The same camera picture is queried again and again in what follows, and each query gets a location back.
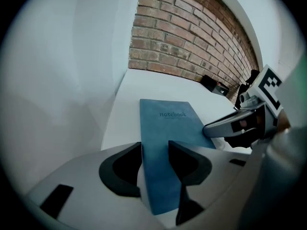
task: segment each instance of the black object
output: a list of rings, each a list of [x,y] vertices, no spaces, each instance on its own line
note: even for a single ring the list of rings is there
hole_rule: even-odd
[[[231,161],[229,161],[230,163],[239,165],[239,166],[244,166],[246,164],[246,161],[240,160],[240,159],[232,159]]]
[[[65,202],[71,194],[73,187],[67,185],[58,185],[56,189],[45,199],[40,208],[56,219],[62,210]]]
[[[246,85],[245,84],[241,84],[240,88],[239,88],[239,92],[238,92],[238,96],[236,98],[236,103],[235,103],[235,107],[237,109],[240,109],[240,94],[242,94],[243,92],[246,92],[248,90],[248,88],[250,87],[250,85],[253,84],[253,82],[255,81],[255,79],[257,78],[257,76],[259,75],[259,71],[258,70],[252,70],[250,72],[250,78],[246,80]]]
[[[142,144],[131,147],[105,159],[99,167],[104,185],[120,196],[141,197],[137,187],[138,171],[142,164]]]
[[[236,98],[236,103],[235,103],[235,107],[236,107],[237,109],[240,109],[240,108],[241,108],[241,106],[240,106],[240,103],[241,103],[241,102],[240,102],[240,94],[246,92],[246,90],[248,90],[248,85],[241,84],[241,85],[240,85],[240,88],[239,88],[238,96],[237,96],[237,98]]]
[[[203,210],[204,209],[198,203],[189,198],[186,187],[182,185],[180,191],[180,203],[176,216],[176,225],[178,226],[192,219]]]
[[[168,160],[181,183],[186,186],[199,185],[212,170],[208,158],[171,140],[168,142]]]
[[[201,84],[205,86],[210,92],[215,94],[226,96],[229,92],[229,88],[227,86],[221,82],[215,81],[208,75],[202,77]]]
[[[253,82],[255,81],[255,79],[258,77],[259,75],[259,71],[258,70],[252,70],[250,71],[250,78],[246,80],[246,84],[249,86],[249,85],[252,85]]]

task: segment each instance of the white wall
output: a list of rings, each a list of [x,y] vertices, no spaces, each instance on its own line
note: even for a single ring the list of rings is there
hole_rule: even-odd
[[[276,69],[281,47],[281,26],[276,0],[223,0],[239,19],[251,40],[260,69]]]
[[[29,0],[1,47],[1,161],[25,194],[99,151],[138,0]]]
[[[294,17],[281,0],[277,0],[281,24],[281,51],[277,72],[285,80],[297,66],[306,49],[305,38]]]

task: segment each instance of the gray plastic part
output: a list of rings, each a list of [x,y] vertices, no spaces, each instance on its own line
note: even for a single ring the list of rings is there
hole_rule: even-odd
[[[244,168],[230,161],[232,159],[247,161],[249,158],[247,154],[191,146],[183,142],[176,143],[208,158],[212,163],[211,173],[200,185],[187,186],[190,199],[203,208],[209,207],[217,200]]]
[[[58,216],[58,221],[69,227],[80,230],[164,229],[140,198],[118,196],[99,178],[101,162],[131,145],[133,143],[68,161],[31,190],[28,197],[40,206],[59,184],[69,185],[73,191]]]
[[[177,229],[236,230],[242,209],[258,178],[262,154],[267,145],[266,142],[254,142],[252,154],[228,188],[205,211]]]
[[[255,95],[249,97],[248,93],[244,92],[240,94],[240,102],[241,102],[240,106],[241,108],[243,108],[243,107],[255,106],[259,104],[261,100]]]

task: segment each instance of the white surface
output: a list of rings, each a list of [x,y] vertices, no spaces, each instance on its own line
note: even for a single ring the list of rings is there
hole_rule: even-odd
[[[16,189],[98,151],[138,0],[29,0],[1,48],[2,162]]]
[[[223,0],[246,30],[260,69],[276,69],[280,56],[281,26],[276,0]]]
[[[204,125],[234,112],[226,97],[211,93],[198,82],[129,69],[116,95],[102,150],[141,141],[140,99],[189,102]],[[229,146],[221,139],[214,140],[219,149]]]
[[[276,72],[284,81],[298,64],[306,49],[305,38],[284,3],[277,0],[281,23],[281,52]]]

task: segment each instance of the blue notebook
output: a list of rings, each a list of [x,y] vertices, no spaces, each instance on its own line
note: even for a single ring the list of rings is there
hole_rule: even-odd
[[[181,182],[168,161],[168,141],[215,149],[188,102],[140,100],[141,140],[147,194],[152,213],[179,207]]]

